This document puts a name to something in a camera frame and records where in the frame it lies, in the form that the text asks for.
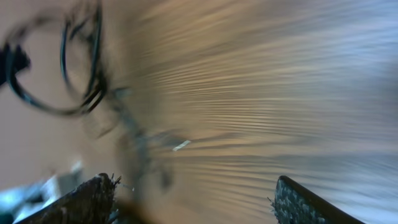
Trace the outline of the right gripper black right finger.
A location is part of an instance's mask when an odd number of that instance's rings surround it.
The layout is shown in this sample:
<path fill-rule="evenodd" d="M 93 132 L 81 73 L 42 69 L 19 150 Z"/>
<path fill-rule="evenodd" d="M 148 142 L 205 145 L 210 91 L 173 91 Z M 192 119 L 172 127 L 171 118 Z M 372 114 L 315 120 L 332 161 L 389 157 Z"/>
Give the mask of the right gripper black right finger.
<path fill-rule="evenodd" d="M 279 224 L 364 224 L 286 175 L 277 180 L 271 206 Z"/>

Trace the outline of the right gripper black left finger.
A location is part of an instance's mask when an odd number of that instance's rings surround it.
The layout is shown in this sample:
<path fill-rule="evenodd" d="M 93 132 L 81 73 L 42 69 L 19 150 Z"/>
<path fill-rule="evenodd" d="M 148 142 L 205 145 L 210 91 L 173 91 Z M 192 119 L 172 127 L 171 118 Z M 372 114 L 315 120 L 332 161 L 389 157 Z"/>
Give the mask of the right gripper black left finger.
<path fill-rule="evenodd" d="M 17 224 L 105 224 L 109 222 L 120 180 L 106 173 L 97 174 Z"/>

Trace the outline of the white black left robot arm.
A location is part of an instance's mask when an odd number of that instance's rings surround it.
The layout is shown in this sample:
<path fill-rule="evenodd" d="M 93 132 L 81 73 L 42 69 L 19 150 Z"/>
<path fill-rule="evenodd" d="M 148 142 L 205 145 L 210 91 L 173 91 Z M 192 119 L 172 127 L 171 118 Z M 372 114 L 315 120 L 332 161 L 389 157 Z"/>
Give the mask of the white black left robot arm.
<path fill-rule="evenodd" d="M 54 174 L 30 185 L 1 190 L 1 223 L 17 223 L 47 207 L 83 182 L 79 161 L 70 172 Z"/>

